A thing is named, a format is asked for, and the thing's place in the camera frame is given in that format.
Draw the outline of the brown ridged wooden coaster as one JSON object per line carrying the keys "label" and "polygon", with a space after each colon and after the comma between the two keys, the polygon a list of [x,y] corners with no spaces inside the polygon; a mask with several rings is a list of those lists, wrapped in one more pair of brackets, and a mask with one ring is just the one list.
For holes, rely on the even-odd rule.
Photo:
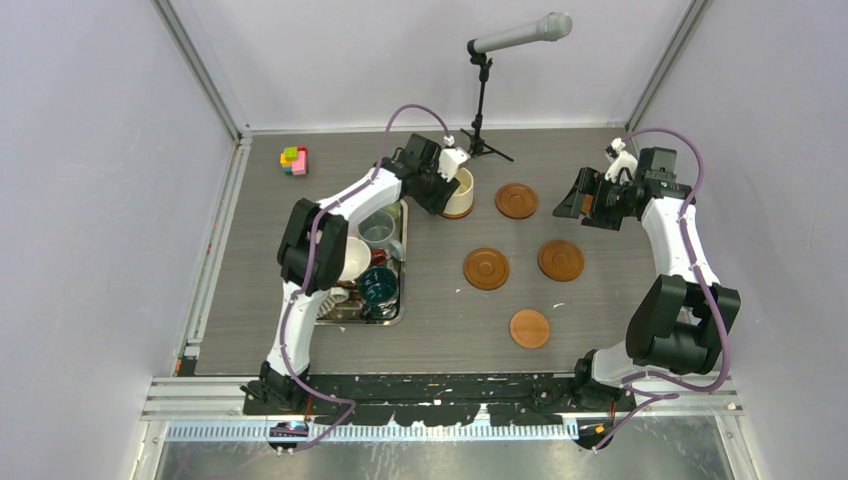
{"label": "brown ridged wooden coaster", "polygon": [[576,280],[585,267],[582,251],[572,242],[556,239],[545,243],[538,251],[537,264],[542,273],[557,282]]}
{"label": "brown ridged wooden coaster", "polygon": [[509,260],[494,248],[478,248],[465,257],[463,275],[477,289],[495,290],[502,287],[509,278]]}
{"label": "brown ridged wooden coaster", "polygon": [[585,194],[582,205],[581,205],[581,214],[584,216],[588,216],[592,211],[594,197],[590,194]]}
{"label": "brown ridged wooden coaster", "polygon": [[495,195],[497,210],[507,218],[521,220],[531,217],[539,206],[536,192],[526,184],[509,183]]}
{"label": "brown ridged wooden coaster", "polygon": [[460,213],[442,213],[440,215],[443,218],[446,218],[446,219],[449,219],[449,220],[459,220],[459,219],[465,218],[466,216],[471,214],[473,209],[474,208],[473,208],[473,205],[472,205],[470,208],[468,208],[467,210],[460,212]]}

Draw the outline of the cream mug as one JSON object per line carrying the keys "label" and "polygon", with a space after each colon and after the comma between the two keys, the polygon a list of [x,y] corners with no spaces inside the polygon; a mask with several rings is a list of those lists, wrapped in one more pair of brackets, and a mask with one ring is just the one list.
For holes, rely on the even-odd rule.
{"label": "cream mug", "polygon": [[460,213],[474,206],[474,177],[467,168],[458,170],[458,188],[449,198],[442,213]]}

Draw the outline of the light wooden coaster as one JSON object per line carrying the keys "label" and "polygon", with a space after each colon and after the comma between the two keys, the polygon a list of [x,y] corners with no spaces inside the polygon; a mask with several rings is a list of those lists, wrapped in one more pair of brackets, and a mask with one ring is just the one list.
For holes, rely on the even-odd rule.
{"label": "light wooden coaster", "polygon": [[516,312],[509,322],[509,333],[513,341],[527,349],[538,349],[550,338],[551,327],[547,318],[539,311],[525,309]]}

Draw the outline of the silver metal tray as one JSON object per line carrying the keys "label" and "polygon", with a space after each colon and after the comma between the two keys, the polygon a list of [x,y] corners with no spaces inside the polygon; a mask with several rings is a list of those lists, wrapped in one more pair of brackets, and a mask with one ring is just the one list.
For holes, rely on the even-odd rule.
{"label": "silver metal tray", "polygon": [[318,325],[383,325],[403,314],[408,205],[373,214],[349,238],[340,280],[319,308]]}

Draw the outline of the silver microphone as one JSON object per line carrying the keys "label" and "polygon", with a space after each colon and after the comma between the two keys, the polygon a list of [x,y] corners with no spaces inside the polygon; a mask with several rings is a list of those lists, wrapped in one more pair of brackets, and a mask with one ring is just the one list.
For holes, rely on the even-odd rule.
{"label": "silver microphone", "polygon": [[466,47],[470,55],[483,55],[539,41],[556,42],[568,36],[572,28],[573,18],[569,13],[551,12],[535,22],[472,39]]}

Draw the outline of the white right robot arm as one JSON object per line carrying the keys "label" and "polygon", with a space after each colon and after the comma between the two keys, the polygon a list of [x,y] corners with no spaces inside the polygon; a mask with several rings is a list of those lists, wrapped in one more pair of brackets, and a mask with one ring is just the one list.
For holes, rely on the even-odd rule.
{"label": "white right robot arm", "polygon": [[596,410],[638,394],[636,383],[649,378],[711,393],[729,375],[726,348],[741,298],[722,286],[706,260],[696,227],[696,190],[679,182],[672,149],[632,155],[616,139],[605,154],[609,168],[582,168],[553,214],[611,231],[626,218],[637,219],[649,238],[656,278],[623,341],[577,361],[572,400]]}

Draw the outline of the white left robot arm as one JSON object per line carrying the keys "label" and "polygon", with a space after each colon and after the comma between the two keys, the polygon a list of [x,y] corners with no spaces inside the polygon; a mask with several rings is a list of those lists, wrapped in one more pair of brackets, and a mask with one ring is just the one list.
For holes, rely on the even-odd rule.
{"label": "white left robot arm", "polygon": [[469,158],[450,135],[437,143],[413,134],[338,194],[294,204],[277,252],[282,305],[276,338],[258,378],[241,388],[245,414],[293,414],[307,397],[321,395],[306,382],[312,336],[319,308],[343,272],[350,229],[406,197],[432,215],[442,213]]}

